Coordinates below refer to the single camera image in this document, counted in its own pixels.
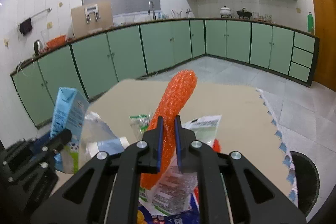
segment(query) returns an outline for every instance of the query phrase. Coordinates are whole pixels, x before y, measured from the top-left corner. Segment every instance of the faucet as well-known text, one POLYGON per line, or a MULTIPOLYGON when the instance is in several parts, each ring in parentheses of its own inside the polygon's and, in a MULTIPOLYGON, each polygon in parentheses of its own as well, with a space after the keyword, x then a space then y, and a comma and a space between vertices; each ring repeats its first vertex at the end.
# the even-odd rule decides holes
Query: faucet
POLYGON ((156 16, 155 16, 155 10, 154 10, 154 2, 153 1, 149 1, 148 3, 148 14, 151 14, 151 3, 152 3, 152 9, 153 9, 153 20, 156 20, 156 16))

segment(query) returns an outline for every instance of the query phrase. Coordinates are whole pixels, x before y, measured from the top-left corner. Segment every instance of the orange basket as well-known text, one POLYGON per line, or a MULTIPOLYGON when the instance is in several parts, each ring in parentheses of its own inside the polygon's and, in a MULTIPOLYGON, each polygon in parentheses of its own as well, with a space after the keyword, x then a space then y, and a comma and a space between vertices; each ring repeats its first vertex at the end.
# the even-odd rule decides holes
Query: orange basket
POLYGON ((47 46, 49 49, 53 49, 59 46, 62 46, 65 43, 65 35, 61 35, 59 37, 55 37, 54 39, 47 42, 47 46))

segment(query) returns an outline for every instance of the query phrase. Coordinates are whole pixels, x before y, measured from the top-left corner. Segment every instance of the white pot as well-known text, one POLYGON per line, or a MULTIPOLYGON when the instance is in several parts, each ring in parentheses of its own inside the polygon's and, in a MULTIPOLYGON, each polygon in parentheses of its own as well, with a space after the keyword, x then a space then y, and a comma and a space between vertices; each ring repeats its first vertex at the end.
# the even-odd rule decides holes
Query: white pot
POLYGON ((220 15, 221 16, 231 16, 231 9, 224 6, 220 9, 220 15))

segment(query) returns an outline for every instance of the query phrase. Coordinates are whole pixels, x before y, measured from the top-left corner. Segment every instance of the dark towel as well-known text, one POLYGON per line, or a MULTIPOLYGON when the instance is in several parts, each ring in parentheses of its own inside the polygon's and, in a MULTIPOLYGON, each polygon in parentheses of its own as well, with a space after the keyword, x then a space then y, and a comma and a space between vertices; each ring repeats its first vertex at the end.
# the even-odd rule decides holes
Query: dark towel
POLYGON ((20 33, 22 33, 23 36, 26 36, 26 34, 29 33, 32 29, 33 27, 31 18, 28 18, 20 24, 20 33))

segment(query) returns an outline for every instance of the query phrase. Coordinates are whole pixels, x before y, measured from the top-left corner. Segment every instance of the countertop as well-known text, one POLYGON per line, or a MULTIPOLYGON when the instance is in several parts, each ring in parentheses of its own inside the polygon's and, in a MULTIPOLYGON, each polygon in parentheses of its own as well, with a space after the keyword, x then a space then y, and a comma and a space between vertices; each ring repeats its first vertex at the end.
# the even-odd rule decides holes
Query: countertop
MULTIPOLYGON (((31 63, 35 62, 36 60, 44 57, 45 55, 51 53, 51 52, 54 52, 62 47, 65 47, 67 45, 70 45, 72 43, 75 43, 77 41, 80 41, 80 40, 83 40, 85 38, 88 38, 88 37, 93 37, 95 35, 98 35, 98 34, 101 34, 101 33, 106 33, 106 32, 109 32, 109 31, 113 31, 113 30, 118 30, 118 29, 122 29, 122 28, 127 28, 127 27, 132 27, 132 26, 137 26, 137 25, 143 25, 143 24, 150 24, 150 23, 157 23, 157 22, 166 22, 166 21, 177 21, 177 20, 232 20, 232 21, 246 21, 246 22, 255 22, 255 23, 260 23, 260 24, 266 24, 266 25, 271 25, 271 26, 275 26, 275 27, 280 27, 280 28, 284 28, 284 29, 288 29, 288 30, 293 30, 295 32, 299 32, 299 33, 302 33, 302 34, 305 34, 305 35, 308 35, 310 37, 316 37, 316 36, 313 36, 311 35, 310 33, 308 32, 303 32, 301 30, 298 30, 298 29, 294 29, 294 28, 291 28, 291 27, 288 27, 288 26, 283 26, 283 25, 279 25, 279 24, 274 24, 274 23, 268 23, 268 22, 263 22, 263 21, 257 21, 257 20, 250 20, 250 19, 238 19, 238 18, 173 18, 173 19, 162 19, 162 20, 156 20, 156 21, 144 21, 144 22, 136 22, 136 23, 133 23, 133 24, 129 24, 129 25, 123 25, 123 26, 117 26, 117 27, 112 27, 110 29, 107 29, 107 30, 103 30, 103 31, 99 31, 99 32, 96 32, 96 33, 93 33, 93 34, 89 34, 87 36, 84 36, 84 37, 80 37, 80 38, 77 38, 77 39, 74 39, 68 43, 65 43, 59 47, 56 47, 48 52, 44 52, 42 54, 40 54, 39 56, 37 57, 34 57, 34 58, 30 58, 30 59, 27 59, 25 61, 22 62, 21 64, 21 69, 24 69, 25 67, 29 66, 31 63)), ((17 67, 15 68, 15 70, 10 74, 11 76, 15 75, 16 74, 16 70, 17 70, 17 67)))

